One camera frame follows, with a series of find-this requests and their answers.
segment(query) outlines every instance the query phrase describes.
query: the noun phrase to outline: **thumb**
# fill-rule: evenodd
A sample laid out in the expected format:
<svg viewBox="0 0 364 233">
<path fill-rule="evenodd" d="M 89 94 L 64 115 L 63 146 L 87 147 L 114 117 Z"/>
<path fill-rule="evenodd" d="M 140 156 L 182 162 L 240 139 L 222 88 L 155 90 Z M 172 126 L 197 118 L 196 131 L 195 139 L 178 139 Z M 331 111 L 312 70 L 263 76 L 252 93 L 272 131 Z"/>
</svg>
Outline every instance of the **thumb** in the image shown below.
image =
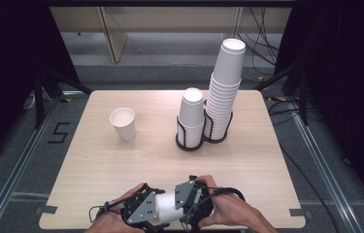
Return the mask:
<svg viewBox="0 0 364 233">
<path fill-rule="evenodd" d="M 210 226 L 213 224 L 215 224 L 215 222 L 213 221 L 213 218 L 211 216 L 201 219 L 198 223 L 200 227 Z"/>
</svg>

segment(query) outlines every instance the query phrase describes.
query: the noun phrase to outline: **black stand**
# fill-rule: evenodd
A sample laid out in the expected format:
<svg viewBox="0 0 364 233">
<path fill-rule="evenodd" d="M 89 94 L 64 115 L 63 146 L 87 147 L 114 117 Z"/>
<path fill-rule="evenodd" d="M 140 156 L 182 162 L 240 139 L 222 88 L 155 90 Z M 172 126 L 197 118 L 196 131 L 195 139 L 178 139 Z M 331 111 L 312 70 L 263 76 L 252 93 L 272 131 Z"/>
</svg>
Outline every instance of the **black stand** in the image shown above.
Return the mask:
<svg viewBox="0 0 364 233">
<path fill-rule="evenodd" d="M 34 77 L 34 96 L 36 98 L 35 128 L 40 126 L 45 117 L 42 87 L 48 92 L 51 98 L 58 98 L 63 93 L 57 84 L 58 81 L 64 82 L 85 94 L 91 94 L 93 91 L 92 89 L 65 77 L 57 71 L 41 67 L 40 72 Z"/>
<path fill-rule="evenodd" d="M 306 72 L 314 64 L 314 59 L 316 58 L 325 40 L 325 36 L 328 33 L 331 25 L 331 16 L 339 8 L 335 6 L 335 1 L 332 0 L 326 6 L 323 13 L 319 15 L 318 19 L 314 22 L 310 33 L 307 36 L 306 42 L 296 56 L 295 61 L 289 65 L 287 68 L 281 70 L 275 74 L 268 81 L 260 84 L 255 89 L 262 90 L 272 83 L 287 77 L 282 88 L 284 95 L 291 95 L 299 87 L 300 92 L 300 107 L 299 115 L 303 122 L 308 125 L 307 115 L 306 115 L 306 105 L 307 105 L 307 76 Z"/>
</svg>

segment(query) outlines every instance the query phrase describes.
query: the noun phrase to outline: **short stack of cups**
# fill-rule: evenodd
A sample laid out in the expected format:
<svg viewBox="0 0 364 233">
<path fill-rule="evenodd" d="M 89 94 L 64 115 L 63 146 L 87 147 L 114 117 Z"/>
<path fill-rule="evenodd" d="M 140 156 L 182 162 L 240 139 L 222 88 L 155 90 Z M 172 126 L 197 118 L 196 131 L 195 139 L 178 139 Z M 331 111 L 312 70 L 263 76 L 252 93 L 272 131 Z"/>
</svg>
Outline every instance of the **short stack of cups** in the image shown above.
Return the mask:
<svg viewBox="0 0 364 233">
<path fill-rule="evenodd" d="M 227 135 L 242 79 L 245 51 L 245 43 L 237 39 L 226 39 L 221 45 L 206 105 L 204 136 L 209 142 L 222 141 Z"/>
<path fill-rule="evenodd" d="M 188 88 L 182 97 L 178 117 L 176 142 L 183 150 L 197 150 L 202 144 L 205 125 L 203 92 L 197 88 Z"/>
</svg>

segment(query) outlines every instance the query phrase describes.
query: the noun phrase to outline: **desk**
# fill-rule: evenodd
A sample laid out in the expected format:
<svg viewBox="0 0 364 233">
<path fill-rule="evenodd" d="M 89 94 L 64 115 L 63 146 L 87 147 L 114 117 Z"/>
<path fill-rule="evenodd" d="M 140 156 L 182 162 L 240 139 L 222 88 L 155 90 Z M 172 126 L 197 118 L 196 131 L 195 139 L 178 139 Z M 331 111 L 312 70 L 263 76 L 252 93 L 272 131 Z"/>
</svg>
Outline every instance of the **desk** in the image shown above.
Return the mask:
<svg viewBox="0 0 364 233">
<path fill-rule="evenodd" d="M 303 227 L 303 216 L 290 216 L 289 209 L 301 207 L 261 94 L 239 91 L 226 140 L 205 142 L 191 152 L 180 150 L 175 141 L 182 94 L 182 90 L 94 91 L 47 203 L 57 210 L 54 215 L 42 214 L 40 226 L 85 229 L 92 206 L 138 183 L 173 192 L 189 175 L 211 174 L 217 185 L 241 190 L 275 227 Z M 127 143 L 109 122 L 110 113 L 119 107 L 136 113 L 137 136 Z M 167 229 L 182 226 L 174 222 Z"/>
</svg>

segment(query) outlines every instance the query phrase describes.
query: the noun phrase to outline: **person's right hand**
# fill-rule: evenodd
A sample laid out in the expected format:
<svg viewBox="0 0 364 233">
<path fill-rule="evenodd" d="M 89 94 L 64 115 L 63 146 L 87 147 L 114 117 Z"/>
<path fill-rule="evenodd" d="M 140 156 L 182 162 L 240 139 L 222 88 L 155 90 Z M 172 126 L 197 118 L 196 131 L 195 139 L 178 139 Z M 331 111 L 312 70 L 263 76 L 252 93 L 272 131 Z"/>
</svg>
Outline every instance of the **person's right hand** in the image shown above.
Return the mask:
<svg viewBox="0 0 364 233">
<path fill-rule="evenodd" d="M 205 183 L 212 194 L 217 188 L 212 176 L 201 176 L 196 182 Z M 243 225 L 255 232 L 277 232 L 270 222 L 254 207 L 240 199 L 233 193 L 220 194 L 212 198 L 214 204 L 213 213 L 200 220 L 199 226 Z"/>
</svg>

